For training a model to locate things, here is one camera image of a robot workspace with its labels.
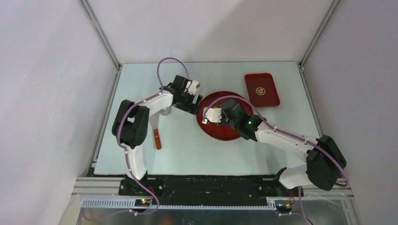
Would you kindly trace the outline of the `round red plate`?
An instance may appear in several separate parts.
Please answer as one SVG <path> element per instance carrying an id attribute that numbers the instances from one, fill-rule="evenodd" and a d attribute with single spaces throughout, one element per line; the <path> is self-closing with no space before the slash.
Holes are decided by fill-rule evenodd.
<path id="1" fill-rule="evenodd" d="M 202 115 L 204 112 L 204 108 L 208 107 L 216 99 L 224 97 L 224 96 L 236 96 L 236 97 L 243 98 L 241 95 L 239 95 L 235 92 L 231 92 L 231 91 L 213 92 L 202 99 L 201 104 L 200 104 L 200 109 L 199 109 L 199 115 L 196 117 L 196 121 L 197 121 L 198 126 L 208 136 L 210 136 L 214 139 L 220 140 L 220 141 L 232 141 L 232 140 L 236 140 L 241 137 L 240 133 L 237 132 L 233 127 L 229 126 L 228 124 L 218 126 L 217 124 L 210 123 L 210 122 L 207 124 L 202 123 Z M 213 107 L 221 107 L 223 103 L 225 103 L 229 100 L 238 101 L 241 104 L 244 111 L 246 112 L 247 117 L 245 117 L 245 119 L 242 121 L 241 124 L 242 125 L 250 124 L 251 122 L 249 121 L 249 118 L 251 115 L 253 115 L 253 109 L 251 108 L 251 106 L 249 104 L 247 104 L 245 101 L 243 101 L 241 99 L 225 98 L 225 99 L 217 101 L 216 104 L 213 105 Z"/>

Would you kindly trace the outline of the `rectangular red tray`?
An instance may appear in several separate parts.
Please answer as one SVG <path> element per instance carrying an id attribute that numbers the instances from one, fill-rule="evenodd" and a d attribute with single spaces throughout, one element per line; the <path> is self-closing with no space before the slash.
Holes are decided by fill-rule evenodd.
<path id="1" fill-rule="evenodd" d="M 270 73 L 246 74 L 244 76 L 248 98 L 256 108 L 271 108 L 280 105 L 274 79 Z"/>

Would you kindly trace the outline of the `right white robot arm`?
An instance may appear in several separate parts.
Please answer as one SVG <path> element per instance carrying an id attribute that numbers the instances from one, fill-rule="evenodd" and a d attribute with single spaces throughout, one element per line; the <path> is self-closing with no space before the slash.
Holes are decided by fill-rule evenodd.
<path id="1" fill-rule="evenodd" d="M 306 185 L 330 191 L 344 173 L 346 159 L 330 136 L 316 138 L 284 131 L 271 125 L 260 113 L 249 115 L 234 99 L 207 109 L 203 115 L 209 122 L 233 128 L 246 140 L 273 145 L 304 162 L 294 168 L 280 169 L 277 173 L 273 190 L 279 196 Z"/>

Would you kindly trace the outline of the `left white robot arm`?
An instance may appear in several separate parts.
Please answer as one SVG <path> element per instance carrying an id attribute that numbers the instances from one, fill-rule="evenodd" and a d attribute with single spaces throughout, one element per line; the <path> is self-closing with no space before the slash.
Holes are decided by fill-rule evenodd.
<path id="1" fill-rule="evenodd" d="M 130 189 L 137 195 L 148 191 L 148 182 L 142 179 L 147 173 L 144 164 L 143 142 L 148 131 L 149 118 L 162 109 L 175 107 L 181 111 L 198 115 L 201 95 L 196 95 L 200 82 L 176 75 L 173 82 L 143 100 L 123 100 L 116 114 L 112 134 L 119 147 L 124 149 L 127 172 L 132 178 Z"/>

